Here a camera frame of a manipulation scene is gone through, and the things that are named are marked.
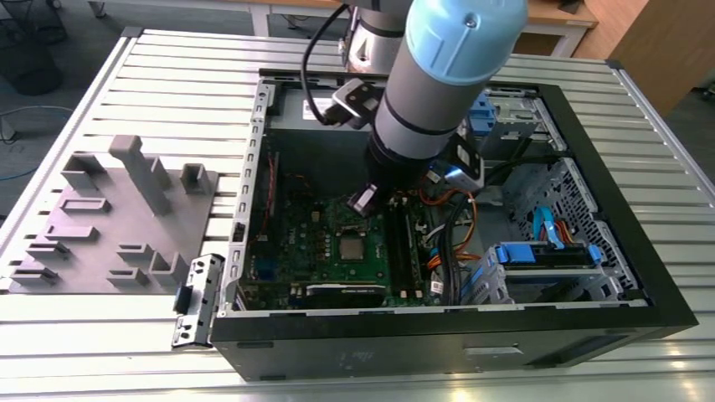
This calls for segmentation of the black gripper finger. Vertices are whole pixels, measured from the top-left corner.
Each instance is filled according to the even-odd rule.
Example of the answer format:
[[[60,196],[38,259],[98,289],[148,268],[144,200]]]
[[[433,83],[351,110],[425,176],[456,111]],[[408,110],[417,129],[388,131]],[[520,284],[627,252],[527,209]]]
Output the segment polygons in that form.
[[[380,203],[380,188],[376,185],[367,185],[348,199],[347,206],[361,217],[371,217]]]

